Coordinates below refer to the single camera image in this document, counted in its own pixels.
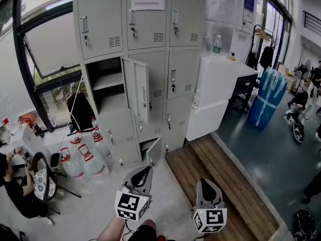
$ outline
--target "black shorts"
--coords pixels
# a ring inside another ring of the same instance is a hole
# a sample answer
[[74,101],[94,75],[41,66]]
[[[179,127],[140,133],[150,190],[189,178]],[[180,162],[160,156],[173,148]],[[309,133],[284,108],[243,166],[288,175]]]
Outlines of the black shorts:
[[128,241],[157,241],[156,231],[149,225],[141,225]]

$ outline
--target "open locker door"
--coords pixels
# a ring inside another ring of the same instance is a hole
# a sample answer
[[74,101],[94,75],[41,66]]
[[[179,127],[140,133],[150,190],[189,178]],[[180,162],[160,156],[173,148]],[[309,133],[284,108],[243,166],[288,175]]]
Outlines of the open locker door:
[[155,164],[159,161],[162,156],[162,138],[158,138],[154,144],[147,150],[147,164],[149,166],[155,166]]
[[148,65],[128,57],[121,58],[127,107],[146,124],[149,120]]

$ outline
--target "locker door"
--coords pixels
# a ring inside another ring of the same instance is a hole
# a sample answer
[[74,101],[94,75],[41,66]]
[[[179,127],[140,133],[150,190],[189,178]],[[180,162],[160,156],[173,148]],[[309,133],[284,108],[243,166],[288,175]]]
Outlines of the locker door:
[[186,129],[191,113],[193,98],[184,95],[166,102],[166,115],[163,121],[163,133]]
[[199,63],[198,50],[170,51],[168,99],[195,91]]
[[164,94],[165,51],[133,54],[129,57],[148,64],[149,101],[162,100]]
[[197,46],[203,38],[206,0],[172,0],[170,46]]
[[127,0],[128,49],[164,47],[166,34],[167,0],[163,11],[133,11]]
[[84,59],[121,52],[121,0],[78,0]]
[[161,158],[161,156],[162,156],[162,144],[163,144],[163,139],[160,137],[147,150],[146,157],[147,157],[147,164],[149,166],[155,166],[155,164]]
[[163,136],[164,152],[169,153],[183,147],[186,135],[186,128],[181,128],[172,132],[168,132]]
[[101,114],[100,121],[105,129],[112,156],[117,164],[130,166],[139,163],[139,155],[130,116],[125,109]]
[[148,124],[136,116],[136,128],[138,133],[138,141],[145,142],[155,139],[162,135],[163,126],[163,102],[151,102],[150,118]]
[[149,120],[149,74],[146,63],[121,58],[127,107],[146,124]]

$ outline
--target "white floor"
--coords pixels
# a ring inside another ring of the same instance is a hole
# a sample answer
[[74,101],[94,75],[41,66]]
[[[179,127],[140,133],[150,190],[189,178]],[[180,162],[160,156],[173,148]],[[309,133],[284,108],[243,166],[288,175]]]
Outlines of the white floor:
[[[66,181],[58,176],[58,182],[82,195],[79,199],[69,193],[58,193],[51,205],[60,210],[61,215],[52,214],[54,227],[46,225],[41,218],[24,218],[9,199],[4,187],[0,188],[0,223],[9,226],[16,234],[23,231],[28,240],[88,241],[97,238],[114,215],[114,200],[126,174],[131,170],[111,171],[104,181],[92,179],[85,183]],[[129,228],[136,230],[145,219],[157,224],[157,234],[176,241],[193,240],[199,236],[192,221],[192,209],[178,182],[164,158],[154,167],[150,194],[152,203],[139,222],[128,222]]]

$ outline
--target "knee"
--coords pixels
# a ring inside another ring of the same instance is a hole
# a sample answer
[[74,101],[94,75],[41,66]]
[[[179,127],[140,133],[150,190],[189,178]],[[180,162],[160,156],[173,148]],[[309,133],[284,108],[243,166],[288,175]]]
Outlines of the knee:
[[155,223],[153,220],[151,220],[151,219],[145,220],[145,221],[142,223],[142,225],[151,226],[151,227],[152,227],[153,229],[155,229],[155,231],[156,231],[156,223]]

